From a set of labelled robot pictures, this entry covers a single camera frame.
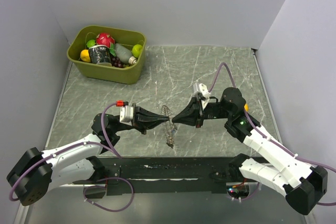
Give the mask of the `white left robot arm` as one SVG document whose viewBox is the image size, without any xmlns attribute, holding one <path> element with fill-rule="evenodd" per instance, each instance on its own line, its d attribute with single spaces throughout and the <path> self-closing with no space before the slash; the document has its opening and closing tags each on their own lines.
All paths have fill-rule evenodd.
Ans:
<svg viewBox="0 0 336 224">
<path fill-rule="evenodd" d="M 6 177 L 11 186 L 10 201 L 29 206 L 61 185 L 102 182 L 107 172 L 98 156 L 112 152 L 121 157 L 114 148 L 120 139 L 117 132 L 135 129 L 146 134 L 147 130 L 170 120 L 167 115 L 129 106 L 127 102 L 118 101 L 114 105 L 119 107 L 120 114 L 97 114 L 92 133 L 82 139 L 51 150 L 39 151 L 35 147 L 27 150 Z"/>
</svg>

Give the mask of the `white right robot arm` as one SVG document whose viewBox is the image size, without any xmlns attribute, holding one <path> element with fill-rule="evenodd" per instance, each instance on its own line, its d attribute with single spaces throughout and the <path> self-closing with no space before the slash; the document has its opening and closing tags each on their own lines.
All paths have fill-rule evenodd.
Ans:
<svg viewBox="0 0 336 224">
<path fill-rule="evenodd" d="M 173 123 L 199 128 L 204 120 L 226 119 L 227 132 L 269 163 L 261 164 L 240 154 L 232 160 L 230 177 L 235 181 L 255 180 L 283 195 L 296 212 L 308 215 L 327 192 L 327 170 L 300 159 L 276 141 L 246 112 L 246 101 L 238 88 L 226 88 L 215 102 L 211 102 L 212 98 L 201 84 L 195 88 L 187 107 L 173 118 Z"/>
</svg>

